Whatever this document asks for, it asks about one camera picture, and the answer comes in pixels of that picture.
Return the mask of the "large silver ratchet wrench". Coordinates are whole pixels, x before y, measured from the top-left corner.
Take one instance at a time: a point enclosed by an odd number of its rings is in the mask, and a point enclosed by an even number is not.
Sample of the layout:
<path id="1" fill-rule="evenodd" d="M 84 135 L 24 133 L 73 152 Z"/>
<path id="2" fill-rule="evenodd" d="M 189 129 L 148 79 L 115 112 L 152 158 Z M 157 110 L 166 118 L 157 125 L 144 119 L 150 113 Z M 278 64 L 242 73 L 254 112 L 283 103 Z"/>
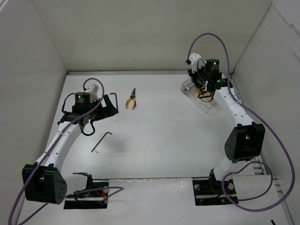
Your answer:
<path id="1" fill-rule="evenodd" d="M 184 94 L 190 94 L 194 92 L 194 87 L 185 87 L 182 91 Z"/>

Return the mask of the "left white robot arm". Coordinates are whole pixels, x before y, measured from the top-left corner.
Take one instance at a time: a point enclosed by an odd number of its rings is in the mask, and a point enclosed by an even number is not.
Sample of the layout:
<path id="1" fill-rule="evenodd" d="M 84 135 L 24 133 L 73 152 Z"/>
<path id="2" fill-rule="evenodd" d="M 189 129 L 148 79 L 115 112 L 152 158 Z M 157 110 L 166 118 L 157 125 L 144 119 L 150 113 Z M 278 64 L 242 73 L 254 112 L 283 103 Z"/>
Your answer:
<path id="1" fill-rule="evenodd" d="M 25 197 L 28 201 L 61 204 L 67 194 L 67 183 L 61 175 L 65 158 L 73 143 L 84 133 L 87 124 L 118 113 L 107 94 L 98 98 L 88 92 L 75 93 L 72 111 L 65 111 L 59 129 L 45 152 L 22 170 Z"/>

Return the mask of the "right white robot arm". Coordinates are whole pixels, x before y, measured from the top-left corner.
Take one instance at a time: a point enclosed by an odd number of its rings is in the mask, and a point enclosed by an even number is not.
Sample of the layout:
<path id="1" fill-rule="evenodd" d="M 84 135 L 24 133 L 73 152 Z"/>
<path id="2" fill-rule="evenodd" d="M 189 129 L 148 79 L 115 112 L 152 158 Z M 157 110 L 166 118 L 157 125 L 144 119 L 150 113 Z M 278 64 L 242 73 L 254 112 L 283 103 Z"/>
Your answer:
<path id="1" fill-rule="evenodd" d="M 202 57 L 193 53 L 186 61 L 188 75 L 198 89 L 199 99 L 210 98 L 225 111 L 230 134 L 224 144 L 225 157 L 212 169 L 207 182 L 209 191 L 220 192 L 225 184 L 223 178 L 228 173 L 236 173 L 247 162 L 261 154 L 265 127 L 248 115 L 237 100 L 230 79 L 219 70 L 218 59 L 208 59 L 199 66 Z"/>

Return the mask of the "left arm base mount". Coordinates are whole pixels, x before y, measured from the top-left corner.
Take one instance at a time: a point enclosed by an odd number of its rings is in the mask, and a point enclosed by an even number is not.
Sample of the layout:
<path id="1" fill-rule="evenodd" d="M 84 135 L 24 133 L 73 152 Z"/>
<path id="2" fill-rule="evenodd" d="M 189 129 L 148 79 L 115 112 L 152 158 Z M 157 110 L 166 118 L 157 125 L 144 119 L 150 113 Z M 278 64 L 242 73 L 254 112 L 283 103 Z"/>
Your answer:
<path id="1" fill-rule="evenodd" d="M 74 172 L 68 183 L 71 193 L 66 195 L 65 210 L 107 208 L 108 201 L 105 198 L 108 196 L 109 190 L 100 190 L 100 188 L 109 186 L 108 180 L 95 180 L 89 173 Z"/>

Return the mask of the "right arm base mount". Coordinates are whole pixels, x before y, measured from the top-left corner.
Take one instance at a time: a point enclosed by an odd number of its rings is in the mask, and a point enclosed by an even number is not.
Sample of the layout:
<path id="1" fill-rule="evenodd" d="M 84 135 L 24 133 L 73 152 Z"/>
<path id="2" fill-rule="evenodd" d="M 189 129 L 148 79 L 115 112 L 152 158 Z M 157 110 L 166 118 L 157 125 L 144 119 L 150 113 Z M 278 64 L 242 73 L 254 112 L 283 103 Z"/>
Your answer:
<path id="1" fill-rule="evenodd" d="M 232 204 L 225 196 L 221 181 L 216 180 L 213 170 L 207 178 L 193 179 L 194 200 L 196 206 L 215 206 Z"/>

